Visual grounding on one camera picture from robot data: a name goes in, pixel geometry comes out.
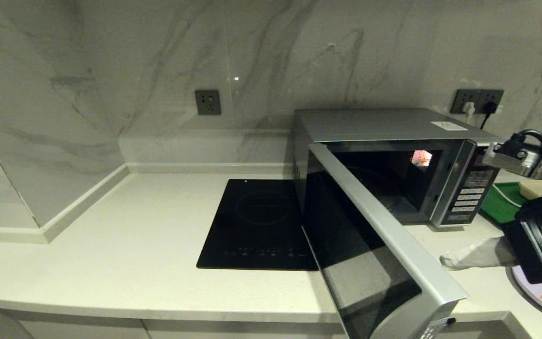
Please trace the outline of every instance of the open microwave door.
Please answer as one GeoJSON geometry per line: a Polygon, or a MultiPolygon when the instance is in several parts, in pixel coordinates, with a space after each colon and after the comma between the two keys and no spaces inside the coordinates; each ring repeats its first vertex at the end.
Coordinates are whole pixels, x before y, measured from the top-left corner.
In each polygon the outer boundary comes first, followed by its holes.
{"type": "Polygon", "coordinates": [[[350,339],[432,338],[465,291],[323,144],[303,229],[350,339]]]}

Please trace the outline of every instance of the electrical socket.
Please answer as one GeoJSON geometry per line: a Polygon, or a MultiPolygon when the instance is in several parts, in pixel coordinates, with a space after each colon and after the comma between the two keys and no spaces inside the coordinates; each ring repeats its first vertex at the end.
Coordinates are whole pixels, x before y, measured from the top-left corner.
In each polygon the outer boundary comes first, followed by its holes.
{"type": "Polygon", "coordinates": [[[484,89],[480,93],[478,102],[475,103],[476,113],[480,114],[493,114],[499,107],[501,98],[503,97],[502,89],[484,89]]]}
{"type": "Polygon", "coordinates": [[[451,113],[465,114],[463,107],[468,102],[474,103],[474,114],[495,113],[502,97],[502,89],[460,89],[455,95],[451,113]]]}
{"type": "Polygon", "coordinates": [[[221,101],[218,90],[196,90],[198,115],[220,115],[221,101]]]}
{"type": "Polygon", "coordinates": [[[480,99],[480,94],[482,94],[482,90],[479,89],[458,90],[453,101],[453,106],[451,107],[451,113],[465,114],[465,112],[463,111],[463,106],[465,105],[465,103],[469,102],[474,103],[474,106],[476,107],[476,112],[478,112],[478,106],[476,106],[476,103],[480,99]]]}

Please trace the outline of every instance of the kitchen counter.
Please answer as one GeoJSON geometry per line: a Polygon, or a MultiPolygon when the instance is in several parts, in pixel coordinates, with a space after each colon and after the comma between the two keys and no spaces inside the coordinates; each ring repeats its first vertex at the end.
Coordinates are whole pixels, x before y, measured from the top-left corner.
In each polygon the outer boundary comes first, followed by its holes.
{"type": "MultiPolygon", "coordinates": [[[[196,268],[229,178],[283,175],[130,174],[51,244],[0,243],[0,308],[144,319],[337,322],[319,272],[196,268]]],[[[437,260],[448,250],[501,235],[480,216],[465,231],[406,229],[437,260]]],[[[470,322],[511,313],[533,338],[542,339],[542,311],[520,295],[507,272],[502,267],[450,272],[470,295],[454,317],[470,322]]]]}

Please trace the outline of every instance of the green tray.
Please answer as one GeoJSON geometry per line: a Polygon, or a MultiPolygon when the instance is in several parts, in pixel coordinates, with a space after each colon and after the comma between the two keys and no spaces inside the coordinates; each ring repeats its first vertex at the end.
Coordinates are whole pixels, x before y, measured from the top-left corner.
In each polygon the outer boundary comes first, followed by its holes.
{"type": "MultiPolygon", "coordinates": [[[[496,183],[495,186],[499,187],[516,204],[523,204],[527,201],[525,197],[520,195],[520,185],[517,182],[496,183]]],[[[510,204],[491,187],[480,207],[480,214],[500,226],[514,221],[516,212],[519,210],[520,208],[510,204]]]]}

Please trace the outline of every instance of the black induction cooktop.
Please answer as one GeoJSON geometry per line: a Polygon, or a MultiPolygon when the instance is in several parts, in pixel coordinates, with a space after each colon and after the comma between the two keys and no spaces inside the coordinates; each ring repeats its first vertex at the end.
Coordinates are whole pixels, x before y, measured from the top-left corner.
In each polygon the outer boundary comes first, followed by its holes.
{"type": "Polygon", "coordinates": [[[229,180],[196,266],[318,270],[292,180],[229,180]]]}

